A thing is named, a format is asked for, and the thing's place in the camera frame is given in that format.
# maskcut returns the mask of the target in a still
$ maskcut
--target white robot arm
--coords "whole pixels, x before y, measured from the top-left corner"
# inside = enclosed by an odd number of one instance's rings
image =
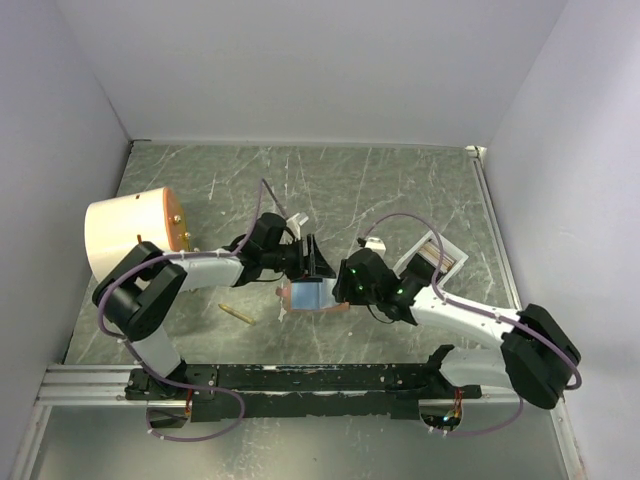
[[[185,362],[170,342],[162,321],[175,296],[184,290],[205,286],[239,287],[258,279],[263,269],[283,272],[292,281],[322,281],[336,278],[322,258],[313,235],[306,242],[281,240],[288,227],[276,214],[259,219],[250,240],[237,256],[219,257],[234,251],[243,237],[231,246],[206,254],[171,254],[152,268],[141,270],[122,283],[107,299],[105,315],[115,323],[144,363],[162,377],[180,379]],[[98,285],[93,301],[101,301],[107,288],[149,258],[164,252],[150,242],[137,245]],[[389,319],[413,325],[446,328],[486,349],[447,348],[439,375],[453,387],[488,385],[513,388],[530,403],[553,408],[571,378],[571,369],[535,338],[513,325],[497,321],[499,315],[519,318],[527,328],[552,342],[573,364],[580,354],[543,308],[529,305],[518,312],[499,309],[447,294],[443,302],[430,285],[429,269],[423,257],[414,255],[396,274],[378,252],[362,248],[341,262],[333,295],[338,303],[376,306]],[[138,279],[148,281],[146,288]],[[495,313],[496,319],[463,310],[451,303],[462,302]]]

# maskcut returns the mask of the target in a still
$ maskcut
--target marble surface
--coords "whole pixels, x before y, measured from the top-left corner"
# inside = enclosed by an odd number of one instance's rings
[[[357,248],[356,237],[378,217],[406,211],[430,218],[469,255],[447,283],[457,295],[508,306],[488,219],[471,160],[458,148],[163,146],[138,142],[118,195],[169,186],[180,198],[192,246],[214,249],[246,231],[261,176],[290,214],[304,211],[303,233],[316,233],[334,269]],[[275,211],[268,197],[263,211]],[[395,261],[425,233],[412,219],[376,230]],[[383,325],[366,309],[346,313],[286,313],[274,291],[280,283],[207,288],[176,299],[166,329],[192,363],[420,362],[441,344],[470,347],[450,332],[405,323]],[[132,359],[100,334],[89,284],[67,364],[127,364]],[[254,317],[249,326],[218,303]]]

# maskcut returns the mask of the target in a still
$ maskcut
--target black mounting rail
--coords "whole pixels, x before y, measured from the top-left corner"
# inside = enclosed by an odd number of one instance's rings
[[[185,381],[234,390],[246,404],[246,418],[342,415],[390,415],[419,419],[418,401],[451,399],[455,387],[439,373],[451,346],[441,347],[427,363],[358,365],[188,365]],[[142,369],[131,372],[127,400],[167,399],[166,392]],[[480,398],[479,386],[463,389]],[[187,391],[170,397],[186,400]],[[192,397],[191,421],[236,418],[238,401],[201,391]]]

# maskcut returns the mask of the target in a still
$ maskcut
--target black bracket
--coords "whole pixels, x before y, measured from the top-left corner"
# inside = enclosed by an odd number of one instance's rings
[[[280,243],[287,231],[293,236],[286,220],[280,215],[268,212],[262,214],[249,241],[238,254],[244,269],[235,287],[257,280],[265,268],[284,272],[291,281],[320,282],[323,278],[335,278],[336,273],[320,253],[314,235],[309,234],[305,239],[291,243]],[[244,237],[240,235],[224,248],[235,250]]]
[[[427,363],[369,365],[189,365],[187,383],[238,392],[246,418],[389,415],[420,419],[419,400],[450,399],[455,387],[440,374],[452,346],[440,347]],[[142,369],[131,372],[127,400],[166,399]],[[480,398],[477,385],[464,387],[465,398]],[[187,392],[172,398],[186,400]],[[238,402],[229,395],[201,392],[192,397],[191,420],[236,418]]]

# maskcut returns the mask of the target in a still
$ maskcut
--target white wall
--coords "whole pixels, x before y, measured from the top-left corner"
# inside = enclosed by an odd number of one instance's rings
[[[0,478],[89,269],[87,205],[115,191],[127,141],[55,4],[0,5]]]
[[[522,297],[582,351],[567,394],[593,479],[640,470],[640,2],[570,0],[489,147]]]
[[[133,138],[482,144],[564,0],[58,0]]]

